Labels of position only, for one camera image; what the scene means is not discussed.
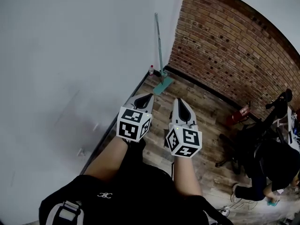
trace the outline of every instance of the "mop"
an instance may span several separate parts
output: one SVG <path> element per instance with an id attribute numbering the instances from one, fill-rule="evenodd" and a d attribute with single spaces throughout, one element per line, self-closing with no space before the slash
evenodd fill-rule
<path id="1" fill-rule="evenodd" d="M 168 77 L 168 74 L 166 72 L 164 72 L 164 70 L 163 70 L 163 59 L 162 59 L 162 55 L 161 55 L 161 43 L 160 43 L 160 34 L 159 34 L 158 14 L 157 13 L 155 13 L 155 21 L 156 21 L 157 36 L 158 36 L 158 52 L 159 52 L 161 83 L 153 89 L 153 92 L 155 95 L 159 95 L 173 82 L 173 79 Z"/>

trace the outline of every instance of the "knee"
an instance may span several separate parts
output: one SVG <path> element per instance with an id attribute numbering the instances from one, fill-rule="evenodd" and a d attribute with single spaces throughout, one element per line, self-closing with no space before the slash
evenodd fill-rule
<path id="1" fill-rule="evenodd" d="M 265 198 L 266 196 L 263 193 L 259 193 L 255 196 L 255 199 L 253 201 L 261 201 Z"/>

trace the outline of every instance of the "white sneaker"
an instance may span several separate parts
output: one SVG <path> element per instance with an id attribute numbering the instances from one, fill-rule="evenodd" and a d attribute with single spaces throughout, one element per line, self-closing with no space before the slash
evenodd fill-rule
<path id="1" fill-rule="evenodd" d="M 238 183 L 235 183 L 232 187 L 232 194 L 230 197 L 231 202 L 236 203 L 238 201 L 238 198 L 235 196 L 235 189 L 238 186 Z"/>

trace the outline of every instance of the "red object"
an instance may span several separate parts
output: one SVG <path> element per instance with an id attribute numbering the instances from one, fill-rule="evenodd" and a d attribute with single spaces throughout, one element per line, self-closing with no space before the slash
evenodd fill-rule
<path id="1" fill-rule="evenodd" d="M 153 65 L 151 65 L 149 68 L 149 76 L 153 76 L 153 73 L 154 73 L 154 68 Z"/>
<path id="2" fill-rule="evenodd" d="M 250 113 L 249 105 L 244 106 L 241 110 L 234 112 L 232 115 L 228 116 L 226 119 L 226 124 L 232 126 L 237 124 L 239 121 L 243 120 Z"/>

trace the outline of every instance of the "shoe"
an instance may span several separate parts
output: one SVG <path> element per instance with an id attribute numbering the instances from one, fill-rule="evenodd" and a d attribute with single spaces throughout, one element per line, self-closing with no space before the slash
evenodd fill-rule
<path id="1" fill-rule="evenodd" d="M 125 139 L 129 144 L 131 141 L 139 142 L 149 131 L 152 120 L 152 109 L 154 95 L 151 93 L 140 94 L 131 97 L 120 108 L 117 117 L 116 136 Z"/>
<path id="2" fill-rule="evenodd" d="M 238 201 L 238 198 L 235 196 L 235 189 L 237 188 L 238 183 L 235 183 L 232 187 L 232 194 L 230 197 L 231 202 L 236 203 Z"/>
<path id="3" fill-rule="evenodd" d="M 171 123 L 169 129 L 173 125 L 192 127 L 197 125 L 197 117 L 193 109 L 181 98 L 173 101 L 173 110 L 170 114 Z"/>

